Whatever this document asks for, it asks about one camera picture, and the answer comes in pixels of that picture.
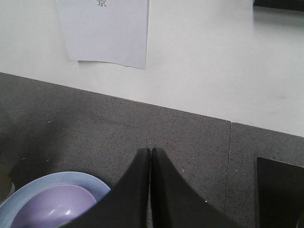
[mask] speckled granite surface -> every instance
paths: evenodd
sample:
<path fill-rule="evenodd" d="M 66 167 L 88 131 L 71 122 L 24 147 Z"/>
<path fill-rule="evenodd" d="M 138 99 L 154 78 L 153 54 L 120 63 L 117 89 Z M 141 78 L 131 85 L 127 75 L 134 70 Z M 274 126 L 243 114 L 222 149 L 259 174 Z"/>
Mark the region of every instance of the speckled granite surface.
<path fill-rule="evenodd" d="M 0 73 L 0 164 L 17 188 L 58 171 L 113 187 L 137 148 L 155 146 L 208 203 L 248 228 L 256 156 L 304 166 L 301 137 Z"/>
<path fill-rule="evenodd" d="M 257 156 L 304 166 L 304 138 L 232 124 L 225 211 L 247 228 L 257 224 Z"/>

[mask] light blue plate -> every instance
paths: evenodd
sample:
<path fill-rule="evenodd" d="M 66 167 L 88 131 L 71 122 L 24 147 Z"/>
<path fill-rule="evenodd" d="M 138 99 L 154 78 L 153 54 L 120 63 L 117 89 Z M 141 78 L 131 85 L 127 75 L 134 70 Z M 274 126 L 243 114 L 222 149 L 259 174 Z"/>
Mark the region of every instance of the light blue plate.
<path fill-rule="evenodd" d="M 83 172 L 57 172 L 38 178 L 20 188 L 0 206 L 0 228 L 10 228 L 19 210 L 38 193 L 59 184 L 75 184 L 101 200 L 110 188 L 100 179 Z"/>

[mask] paper sheet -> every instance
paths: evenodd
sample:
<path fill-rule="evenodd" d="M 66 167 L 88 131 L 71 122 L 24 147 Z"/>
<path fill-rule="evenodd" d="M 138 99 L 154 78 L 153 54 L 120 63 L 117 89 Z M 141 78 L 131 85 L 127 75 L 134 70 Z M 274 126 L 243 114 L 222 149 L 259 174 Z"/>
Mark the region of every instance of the paper sheet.
<path fill-rule="evenodd" d="M 145 69 L 148 0 L 57 0 L 68 56 Z"/>

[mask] black object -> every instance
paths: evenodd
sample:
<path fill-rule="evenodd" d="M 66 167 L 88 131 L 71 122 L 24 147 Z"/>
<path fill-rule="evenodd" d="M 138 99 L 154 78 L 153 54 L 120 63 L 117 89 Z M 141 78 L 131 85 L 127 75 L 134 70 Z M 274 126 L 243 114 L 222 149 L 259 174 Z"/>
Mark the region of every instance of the black object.
<path fill-rule="evenodd" d="M 101 201 L 62 228 L 146 227 L 149 177 L 154 228 L 241 228 L 205 202 L 163 149 L 138 149 L 129 169 Z"/>
<path fill-rule="evenodd" d="M 138 149 L 116 186 L 89 211 L 64 228 L 146 227 L 150 157 L 149 149 Z"/>
<path fill-rule="evenodd" d="M 180 176 L 163 149 L 152 150 L 154 228 L 240 228 L 205 202 Z"/>
<path fill-rule="evenodd" d="M 254 6 L 304 11 L 304 0 L 255 0 Z"/>
<path fill-rule="evenodd" d="M 304 168 L 258 157 L 257 186 L 260 228 L 304 228 Z"/>

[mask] printed chinese character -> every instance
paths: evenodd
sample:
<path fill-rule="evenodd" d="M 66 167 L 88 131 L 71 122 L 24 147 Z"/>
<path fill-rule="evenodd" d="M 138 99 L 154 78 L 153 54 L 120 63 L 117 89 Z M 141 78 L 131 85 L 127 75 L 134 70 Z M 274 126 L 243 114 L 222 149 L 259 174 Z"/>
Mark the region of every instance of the printed chinese character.
<path fill-rule="evenodd" d="M 97 1 L 98 1 L 98 6 L 105 6 L 106 7 L 106 5 L 105 5 L 106 0 L 97 0 Z"/>

